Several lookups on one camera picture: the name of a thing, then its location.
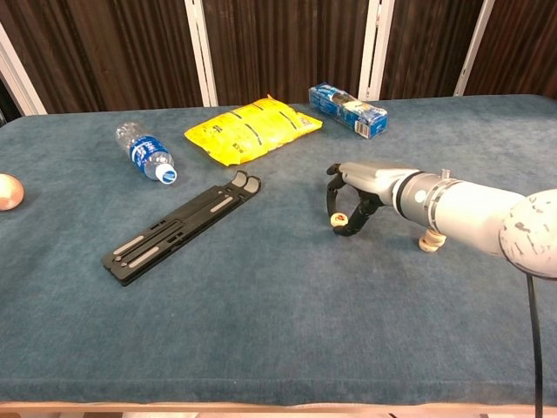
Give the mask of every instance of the bottle cap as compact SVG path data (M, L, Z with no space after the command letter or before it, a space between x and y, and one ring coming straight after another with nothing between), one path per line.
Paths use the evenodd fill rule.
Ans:
M348 223L348 217L341 212L336 212L331 216L331 226L344 226Z
M155 175L165 185L171 185L176 180L178 174L174 167L168 163L163 163L155 169Z

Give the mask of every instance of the blue bottle label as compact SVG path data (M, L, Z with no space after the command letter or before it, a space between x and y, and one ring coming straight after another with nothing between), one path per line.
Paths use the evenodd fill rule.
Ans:
M166 185L173 183L174 180L176 180L175 172L166 172L165 174L163 174L163 183L165 183Z
M130 158L139 170L145 173L145 163L155 152L168 152L168 150L155 137L145 135L130 148Z

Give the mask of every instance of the orange ball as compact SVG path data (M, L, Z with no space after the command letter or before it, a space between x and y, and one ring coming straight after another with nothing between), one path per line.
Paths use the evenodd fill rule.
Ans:
M0 211L9 211L23 200L21 181L8 174L0 174Z

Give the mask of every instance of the brown curtain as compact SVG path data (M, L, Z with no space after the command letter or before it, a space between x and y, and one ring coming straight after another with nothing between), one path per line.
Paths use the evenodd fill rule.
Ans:
M396 0L383 99L452 96L482 0Z
M220 105L307 102L327 81L358 94L368 0L204 0Z
M201 105L183 0L0 0L48 113Z
M557 98L557 2L497 0L465 94Z

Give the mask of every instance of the blue box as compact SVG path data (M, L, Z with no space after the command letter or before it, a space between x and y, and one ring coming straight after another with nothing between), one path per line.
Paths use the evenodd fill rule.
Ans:
M389 117L385 109L360 102L327 83L310 88L310 105L367 139L387 128Z

